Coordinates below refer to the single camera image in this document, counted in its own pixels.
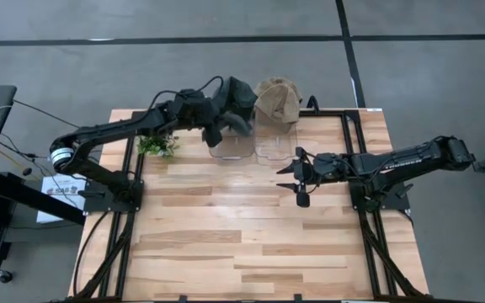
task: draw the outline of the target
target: wooden table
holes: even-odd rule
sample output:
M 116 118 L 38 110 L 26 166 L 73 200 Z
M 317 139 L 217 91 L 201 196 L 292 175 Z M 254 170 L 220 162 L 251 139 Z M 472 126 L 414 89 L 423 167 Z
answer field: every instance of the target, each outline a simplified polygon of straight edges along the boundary
M 110 121 L 132 110 L 115 109 Z M 369 152 L 392 149 L 381 111 L 360 110 Z M 357 150 L 354 127 L 350 127 Z M 301 118 L 298 144 L 311 153 L 346 152 L 339 118 Z M 131 240 L 124 300 L 291 300 L 370 299 L 370 280 L 359 220 L 346 183 L 327 184 L 312 194 L 312 206 L 296 206 L 295 195 L 275 186 L 293 182 L 276 175 L 286 161 L 240 161 L 211 157 L 198 130 L 180 131 L 176 157 L 147 157 L 146 193 Z M 121 168 L 125 141 L 104 147 L 100 164 Z M 136 163 L 136 148 L 133 164 Z M 397 211 L 382 211 L 392 259 L 413 285 L 427 292 L 410 222 Z M 90 215 L 82 244 L 99 214 Z M 78 275 L 81 289 L 106 250 L 111 214 L 86 247 Z M 386 281 L 376 256 L 381 292 Z M 116 260 L 108 294 L 115 289 Z

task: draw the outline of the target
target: yellow cable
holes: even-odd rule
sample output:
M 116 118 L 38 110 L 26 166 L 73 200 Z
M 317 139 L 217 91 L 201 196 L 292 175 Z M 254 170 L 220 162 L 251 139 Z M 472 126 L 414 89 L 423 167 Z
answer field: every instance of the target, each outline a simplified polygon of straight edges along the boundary
M 0 151 L 0 154 L 2 154 L 8 160 L 10 160 L 12 163 L 14 163 L 17 167 L 20 167 L 20 169 L 22 171 L 25 170 L 25 167 L 22 164 L 18 163 L 16 160 L 12 159 L 9 155 L 7 155 L 6 153 L 4 153 L 3 151 Z M 40 181 L 40 179 L 37 176 L 33 175 L 33 177 Z

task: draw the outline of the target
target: clear plastic container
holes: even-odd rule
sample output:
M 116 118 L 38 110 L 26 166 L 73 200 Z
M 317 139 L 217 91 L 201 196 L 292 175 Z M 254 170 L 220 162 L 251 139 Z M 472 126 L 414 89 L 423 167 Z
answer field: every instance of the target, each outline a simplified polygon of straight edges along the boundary
M 240 160 L 253 155 L 253 136 L 241 136 L 228 127 L 221 130 L 222 142 L 209 148 L 211 156 L 223 160 Z
M 253 139 L 258 157 L 271 161 L 294 157 L 297 145 L 296 124 L 274 121 L 257 109 L 254 114 Z

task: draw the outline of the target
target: black metal frame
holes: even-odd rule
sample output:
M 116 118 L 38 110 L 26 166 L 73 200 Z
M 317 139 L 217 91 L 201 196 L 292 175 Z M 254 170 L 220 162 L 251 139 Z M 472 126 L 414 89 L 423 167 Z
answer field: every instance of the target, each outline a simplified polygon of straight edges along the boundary
M 352 120 L 354 123 L 354 129 L 357 135 L 357 142 L 359 144 L 360 152 L 367 152 L 364 134 L 362 130 L 362 124 L 360 121 L 360 112 L 356 109 L 346 109 L 346 110 L 320 110 L 315 99 L 311 99 L 308 102 L 307 108 L 312 110 L 302 110 L 300 113 L 301 117 L 338 117 L 341 120 L 344 139 L 345 139 L 345 146 L 348 153 L 354 153 L 354 146 L 351 140 L 351 134 L 349 129 L 349 120 Z M 134 144 L 134 138 L 130 138 L 126 144 L 125 150 L 125 159 L 123 161 L 123 171 L 128 172 L 131 160 L 131 151 Z M 137 157 L 137 164 L 136 164 L 136 171 L 135 171 L 135 178 L 140 179 L 141 174 L 143 172 L 143 164 L 144 164 L 145 157 L 143 155 L 138 155 Z M 386 244 L 386 236 L 385 230 L 381 218 L 381 211 L 378 209 L 373 214 L 374 225 L 376 228 L 376 234 L 370 228 L 370 222 L 368 221 L 368 217 L 366 214 L 366 210 L 363 207 L 356 207 L 356 205 L 361 205 L 361 201 L 356 201 L 357 199 L 363 199 L 362 195 L 360 195 L 357 186 L 353 186 L 355 184 L 349 185 L 349 190 L 351 192 L 351 199 L 354 206 L 354 210 L 357 212 L 359 216 L 359 223 L 360 229 L 362 233 L 363 243 L 365 247 L 365 257 L 366 262 L 368 265 L 368 274 L 370 276 L 370 284 L 372 289 L 372 294 L 374 296 L 373 300 L 384 300 L 388 302 L 432 302 L 432 303 L 459 303 L 465 301 L 458 301 L 458 300 L 441 300 L 435 299 L 431 295 L 424 295 L 418 290 L 416 290 L 409 281 L 405 278 L 402 274 L 400 269 L 396 266 L 396 264 L 392 261 L 388 254 L 388 247 Z M 130 228 L 130 231 L 133 229 L 134 220 L 136 218 L 136 213 L 129 213 L 127 216 L 127 220 L 125 223 L 125 229 Z M 120 224 L 120 213 L 115 212 L 114 217 L 112 219 L 112 226 L 110 229 L 109 234 L 109 242 L 107 246 L 106 255 L 109 255 L 110 252 L 114 249 L 115 241 L 118 237 L 119 233 L 119 224 Z M 376 252 L 377 255 L 380 257 L 381 261 L 383 262 L 384 269 L 385 269 L 385 276 L 386 276 L 386 285 L 388 288 L 388 294 L 383 295 L 381 293 L 381 288 L 379 285 L 379 277 L 377 275 L 376 269 L 376 261 L 374 258 L 374 253 Z M 130 253 L 130 241 L 128 241 L 121 250 L 121 259 L 119 265 L 119 272 L 116 281 L 115 287 L 115 295 L 113 296 L 106 296 L 107 289 L 108 289 L 108 280 L 109 280 L 109 272 L 104 276 L 104 280 L 101 282 L 99 297 L 93 299 L 77 299 L 76 301 L 84 301 L 84 302 L 91 302 L 91 301 L 120 301 L 123 297 L 124 287 L 125 287 L 125 277 L 126 277 L 126 268 L 128 266 L 128 257 Z M 396 285 L 398 285 L 403 293 L 406 296 L 398 296 Z M 295 295 L 296 298 L 295 302 L 300 301 L 302 299 L 300 295 Z M 184 298 L 183 302 L 186 302 L 186 297 L 181 295 L 181 298 Z M 212 301 L 215 303 L 219 302 L 241 302 L 242 300 L 236 301 L 229 301 L 229 300 L 222 300 L 222 301 Z M 163 303 L 176 303 L 176 300 L 169 301 L 156 301 L 155 302 L 163 302 Z M 200 302 L 205 303 L 209 301 L 193 301 L 193 302 Z M 289 300 L 267 300 L 264 302 L 293 302 Z M 340 300 L 312 300 L 312 302 L 322 302 L 322 303 L 334 303 L 340 302 Z
M 22 178 L 12 174 L 6 177 L 0 173 L 0 196 L 79 225 L 85 223 L 81 210 L 32 189 Z

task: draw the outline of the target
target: gray floor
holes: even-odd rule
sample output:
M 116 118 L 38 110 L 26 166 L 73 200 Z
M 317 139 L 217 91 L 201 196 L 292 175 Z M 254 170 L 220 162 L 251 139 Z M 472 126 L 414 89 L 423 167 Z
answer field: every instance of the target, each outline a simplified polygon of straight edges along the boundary
M 485 34 L 485 1 L 344 2 L 352 35 Z M 334 1 L 325 0 L 0 0 L 0 40 L 339 33 Z M 385 110 L 395 147 L 456 135 L 485 157 L 485 41 L 358 42 L 354 51 L 367 106 Z M 286 76 L 322 107 L 354 106 L 342 42 L 0 47 L 0 84 L 79 125 L 105 122 L 112 108 L 144 108 L 160 89 L 195 88 L 216 74 L 252 85 Z M 21 149 L 46 154 L 71 130 L 16 106 L 4 133 Z M 19 171 L 2 157 L 0 170 Z M 439 172 L 413 183 L 431 293 L 485 301 L 485 175 Z M 20 210 L 13 224 L 30 217 Z M 22 242 L 4 263 L 16 278 L 0 284 L 0 301 L 63 298 L 80 229 L 9 236 Z

